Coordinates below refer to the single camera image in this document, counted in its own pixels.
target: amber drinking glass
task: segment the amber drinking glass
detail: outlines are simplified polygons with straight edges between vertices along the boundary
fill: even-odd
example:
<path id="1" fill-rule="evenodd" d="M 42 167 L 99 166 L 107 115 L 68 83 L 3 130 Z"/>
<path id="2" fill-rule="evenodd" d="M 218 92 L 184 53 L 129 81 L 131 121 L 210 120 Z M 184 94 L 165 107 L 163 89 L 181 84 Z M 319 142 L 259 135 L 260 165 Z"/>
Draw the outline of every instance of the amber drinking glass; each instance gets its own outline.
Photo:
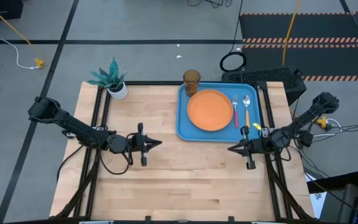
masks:
<path id="1" fill-rule="evenodd" d="M 201 75 L 196 70 L 189 70 L 183 74 L 183 81 L 185 82 L 185 89 L 188 96 L 192 97 L 196 94 L 200 78 Z"/>

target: yellow object on floor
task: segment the yellow object on floor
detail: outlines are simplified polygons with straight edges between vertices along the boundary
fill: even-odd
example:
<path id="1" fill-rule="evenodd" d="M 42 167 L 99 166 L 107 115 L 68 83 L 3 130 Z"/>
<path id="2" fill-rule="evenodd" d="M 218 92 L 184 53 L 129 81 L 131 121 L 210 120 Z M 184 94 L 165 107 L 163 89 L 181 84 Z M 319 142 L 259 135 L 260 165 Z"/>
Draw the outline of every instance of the yellow object on floor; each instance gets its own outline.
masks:
<path id="1" fill-rule="evenodd" d="M 316 121 L 316 123 L 318 123 L 321 128 L 327 129 L 327 117 L 326 116 L 323 116 L 321 119 L 318 119 Z"/>
<path id="2" fill-rule="evenodd" d="M 43 53 L 36 46 L 32 45 L 31 42 L 29 40 L 27 40 L 27 38 L 24 37 L 19 31 L 17 31 L 15 29 L 15 27 L 13 27 L 10 23 L 8 23 L 8 21 L 5 20 L 3 18 L 3 16 L 0 15 L 0 19 L 2 19 L 2 21 L 4 21 L 6 23 L 6 25 L 8 25 L 16 34 L 19 34 L 19 36 L 21 36 L 38 54 L 40 54 L 41 56 L 43 55 Z M 44 60 L 40 60 L 40 59 L 36 58 L 35 62 L 37 64 L 37 66 L 39 67 L 39 69 L 44 67 L 44 63 L 45 63 Z"/>

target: yellow tag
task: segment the yellow tag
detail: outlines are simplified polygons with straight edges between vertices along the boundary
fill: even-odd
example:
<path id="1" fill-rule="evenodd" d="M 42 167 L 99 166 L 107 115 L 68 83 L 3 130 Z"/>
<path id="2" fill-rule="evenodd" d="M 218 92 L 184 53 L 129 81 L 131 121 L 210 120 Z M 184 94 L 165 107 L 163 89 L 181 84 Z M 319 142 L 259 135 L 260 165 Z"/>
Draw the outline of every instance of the yellow tag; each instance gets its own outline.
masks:
<path id="1" fill-rule="evenodd" d="M 35 63 L 37 64 L 38 68 L 41 69 L 44 67 L 44 61 L 43 60 L 40 60 L 38 58 L 35 59 Z"/>
<path id="2" fill-rule="evenodd" d="M 253 125 L 254 125 L 254 126 L 255 126 L 255 128 L 257 128 L 259 131 L 260 131 L 260 130 L 262 130 L 262 128 L 259 126 L 259 124 L 254 123 Z"/>

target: yellow cable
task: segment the yellow cable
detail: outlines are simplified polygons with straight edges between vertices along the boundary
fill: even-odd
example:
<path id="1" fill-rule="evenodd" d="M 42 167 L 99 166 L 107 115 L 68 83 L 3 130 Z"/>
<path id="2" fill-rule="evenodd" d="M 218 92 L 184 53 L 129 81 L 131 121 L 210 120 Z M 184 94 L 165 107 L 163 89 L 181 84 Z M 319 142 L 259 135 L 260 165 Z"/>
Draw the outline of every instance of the yellow cable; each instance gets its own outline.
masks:
<path id="1" fill-rule="evenodd" d="M 287 51 L 288 38 L 290 37 L 291 29 L 292 29 L 292 24 L 293 24 L 293 21 L 295 20 L 295 16 L 296 16 L 296 13 L 298 12 L 298 9 L 299 9 L 300 4 L 301 4 L 301 0 L 298 0 L 298 2 L 296 2 L 295 12 L 294 12 L 293 15 L 292 15 L 292 20 L 291 20 L 291 23 L 290 23 L 290 28 L 288 29 L 288 32 L 287 32 L 287 37 L 285 38 L 284 51 L 283 51 L 283 66 L 284 66 L 284 64 L 285 64 L 285 52 Z"/>
<path id="2" fill-rule="evenodd" d="M 41 56 L 43 55 L 42 52 L 35 47 L 34 45 L 32 45 L 30 43 L 29 40 L 27 40 L 19 31 L 17 31 L 10 23 L 8 23 L 8 21 L 6 21 L 1 15 L 0 15 L 0 19 L 2 19 L 2 21 L 4 21 L 14 32 L 16 32 L 16 34 L 19 34 L 38 54 L 40 54 Z"/>

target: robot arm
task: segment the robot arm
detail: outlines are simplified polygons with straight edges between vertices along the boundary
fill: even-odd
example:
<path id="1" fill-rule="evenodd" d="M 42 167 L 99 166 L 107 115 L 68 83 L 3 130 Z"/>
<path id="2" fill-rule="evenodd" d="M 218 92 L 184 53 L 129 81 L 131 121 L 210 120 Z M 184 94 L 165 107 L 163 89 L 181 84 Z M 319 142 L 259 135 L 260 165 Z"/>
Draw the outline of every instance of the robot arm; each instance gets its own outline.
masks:
<path id="1" fill-rule="evenodd" d="M 142 154 L 142 166 L 147 165 L 147 153 L 162 141 L 154 140 L 143 133 L 143 124 L 139 123 L 137 132 L 127 139 L 116 131 L 94 129 L 61 109 L 60 103 L 50 98 L 36 97 L 35 103 L 29 109 L 29 119 L 38 123 L 54 123 L 75 134 L 81 145 L 90 148 L 101 148 L 115 154 L 128 153 L 129 164 L 133 165 L 132 152 Z"/>
<path id="2" fill-rule="evenodd" d="M 294 119 L 290 125 L 279 129 L 262 128 L 260 132 L 261 138 L 249 140 L 249 127 L 242 127 L 241 134 L 243 139 L 235 146 L 228 148 L 228 150 L 236 152 L 243 157 L 248 157 L 247 168 L 255 169 L 252 154 L 279 151 L 288 147 L 292 139 L 300 137 L 300 133 L 310 134 L 302 131 L 301 128 L 323 113 L 333 113 L 336 111 L 339 106 L 338 103 L 339 100 L 336 97 L 330 93 L 322 92 L 313 100 L 310 109 Z"/>

